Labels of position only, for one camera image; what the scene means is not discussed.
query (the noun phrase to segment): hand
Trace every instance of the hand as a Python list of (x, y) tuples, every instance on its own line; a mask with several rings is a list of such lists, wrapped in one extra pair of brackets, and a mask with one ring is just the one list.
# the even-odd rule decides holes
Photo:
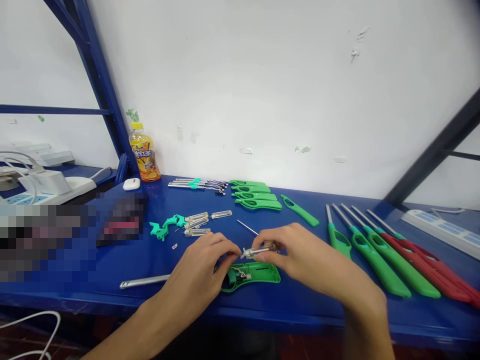
[[(218, 259), (227, 254), (216, 271)], [(175, 338), (217, 297), (240, 248), (220, 232), (209, 232), (187, 247), (163, 288), (142, 306)]]
[(347, 307), (364, 306), (365, 302), (385, 307), (384, 293), (359, 266), (300, 224), (262, 230), (252, 248), (263, 242), (286, 248), (288, 255), (266, 251), (256, 255), (256, 261), (278, 266), (291, 278)]

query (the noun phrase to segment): left hand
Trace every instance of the left hand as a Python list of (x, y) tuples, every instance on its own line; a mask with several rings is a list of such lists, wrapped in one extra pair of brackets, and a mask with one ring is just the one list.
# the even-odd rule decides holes
[[(227, 257), (214, 271), (224, 254)], [(220, 232), (201, 236), (187, 247), (163, 288), (139, 311), (150, 313), (152, 322), (167, 326), (175, 338), (217, 297), (230, 266), (241, 254)]]

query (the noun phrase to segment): yellow bottle cap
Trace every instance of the yellow bottle cap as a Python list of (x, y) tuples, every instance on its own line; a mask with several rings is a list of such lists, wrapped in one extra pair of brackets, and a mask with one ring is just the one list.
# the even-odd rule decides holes
[(132, 122), (131, 128), (134, 130), (143, 129), (144, 125), (141, 122)]

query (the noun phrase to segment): white power strip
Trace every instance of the white power strip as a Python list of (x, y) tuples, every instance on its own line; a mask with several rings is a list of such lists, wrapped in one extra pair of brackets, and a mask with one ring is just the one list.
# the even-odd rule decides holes
[[(71, 190), (62, 194), (54, 195), (50, 193), (38, 193), (35, 197), (34, 205), (60, 205), (76, 198), (79, 195), (88, 193), (97, 187), (95, 181), (87, 177), (71, 176), (65, 178)], [(22, 192), (18, 195), (6, 198), (8, 205), (29, 205), (32, 201), (33, 194), (30, 192)]]
[(401, 219), (480, 260), (480, 236), (476, 233), (421, 210), (409, 210)]

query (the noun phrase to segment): orange juice bottle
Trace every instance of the orange juice bottle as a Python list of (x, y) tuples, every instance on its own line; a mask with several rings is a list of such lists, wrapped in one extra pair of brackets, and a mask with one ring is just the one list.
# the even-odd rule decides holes
[(144, 134), (144, 125), (141, 122), (132, 122), (131, 128), (133, 132), (128, 140), (138, 163), (140, 177), (144, 182), (155, 182), (162, 175), (155, 161), (154, 142), (150, 136)]

